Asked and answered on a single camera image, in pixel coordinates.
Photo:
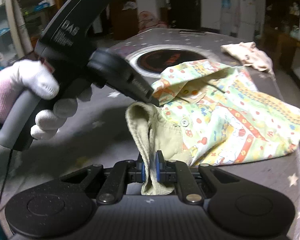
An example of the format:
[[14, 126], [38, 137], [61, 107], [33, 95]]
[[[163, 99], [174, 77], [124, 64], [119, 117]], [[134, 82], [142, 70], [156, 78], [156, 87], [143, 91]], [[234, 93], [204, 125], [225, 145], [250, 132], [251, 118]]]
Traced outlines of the white-gloved left hand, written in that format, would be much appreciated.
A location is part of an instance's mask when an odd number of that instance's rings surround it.
[[[59, 84], [39, 61], [21, 60], [0, 71], [2, 81], [2, 118], [5, 121], [13, 104], [24, 89], [30, 89], [42, 99], [50, 100], [57, 96]], [[44, 109], [35, 118], [31, 136], [37, 140], [49, 140], [56, 135], [67, 118], [74, 116], [78, 101], [90, 101], [92, 89], [88, 87], [75, 98], [58, 100], [52, 110]]]

